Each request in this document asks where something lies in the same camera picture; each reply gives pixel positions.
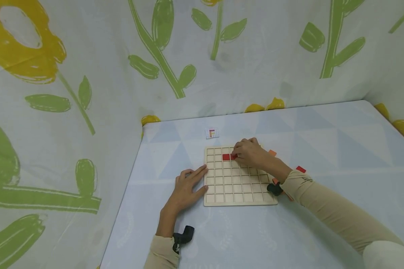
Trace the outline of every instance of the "right hand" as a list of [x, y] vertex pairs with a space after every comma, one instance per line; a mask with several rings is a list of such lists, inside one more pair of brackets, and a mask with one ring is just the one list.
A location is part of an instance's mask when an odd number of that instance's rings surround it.
[[255, 137], [242, 139], [233, 147], [232, 155], [238, 155], [235, 161], [257, 169], [265, 170], [273, 162], [274, 156], [264, 150]]

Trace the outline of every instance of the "hand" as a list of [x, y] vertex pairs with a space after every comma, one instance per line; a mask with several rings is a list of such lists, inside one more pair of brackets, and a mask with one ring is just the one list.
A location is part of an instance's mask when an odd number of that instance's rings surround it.
[[237, 163], [261, 170], [265, 170], [267, 165], [275, 159], [274, 156], [259, 145], [255, 137], [237, 142], [231, 154], [238, 155], [235, 159]]
[[256, 138], [242, 139], [233, 148], [233, 155], [238, 155], [235, 161], [248, 165], [273, 175], [281, 184], [287, 179], [292, 169], [281, 159], [276, 158], [264, 150]]
[[203, 186], [196, 192], [193, 187], [208, 172], [206, 165], [202, 165], [196, 171], [187, 169], [175, 179], [175, 189], [165, 205], [165, 209], [174, 214], [179, 214], [182, 210], [196, 203], [208, 190], [208, 186]]

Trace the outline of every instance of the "left hand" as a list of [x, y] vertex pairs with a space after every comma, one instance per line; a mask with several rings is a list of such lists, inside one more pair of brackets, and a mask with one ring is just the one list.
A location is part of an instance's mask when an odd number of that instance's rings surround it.
[[177, 215], [182, 210], [196, 203], [207, 192], [208, 186], [203, 186], [196, 192], [193, 192], [193, 187], [207, 172], [206, 165], [202, 165], [196, 171], [191, 169], [182, 171], [175, 179], [175, 189], [165, 204], [164, 209]]

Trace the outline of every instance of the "white tabletop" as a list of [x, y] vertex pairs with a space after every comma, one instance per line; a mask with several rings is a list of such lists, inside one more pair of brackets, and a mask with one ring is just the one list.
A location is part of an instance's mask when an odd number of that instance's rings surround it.
[[[220, 138], [205, 139], [206, 127], [218, 127]], [[202, 165], [206, 146], [253, 136], [404, 241], [404, 138], [366, 101], [159, 122], [144, 132], [101, 269], [142, 268], [180, 171]], [[363, 267], [349, 245], [283, 195], [275, 206], [201, 200], [182, 213], [176, 232], [185, 225], [195, 234], [180, 269]]]

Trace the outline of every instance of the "child's hand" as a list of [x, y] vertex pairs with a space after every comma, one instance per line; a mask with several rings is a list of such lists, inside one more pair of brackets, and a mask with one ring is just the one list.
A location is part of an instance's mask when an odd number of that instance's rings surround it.
[[208, 186], [203, 186], [196, 192], [193, 187], [208, 172], [206, 165], [202, 165], [196, 171], [187, 169], [181, 172], [181, 175], [175, 179], [175, 189], [165, 205], [165, 209], [177, 215], [182, 210], [196, 203], [208, 190]]
[[239, 164], [248, 165], [257, 169], [265, 170], [267, 165], [273, 162], [274, 156], [264, 150], [256, 138], [242, 139], [235, 144], [233, 155], [238, 155], [235, 159]]

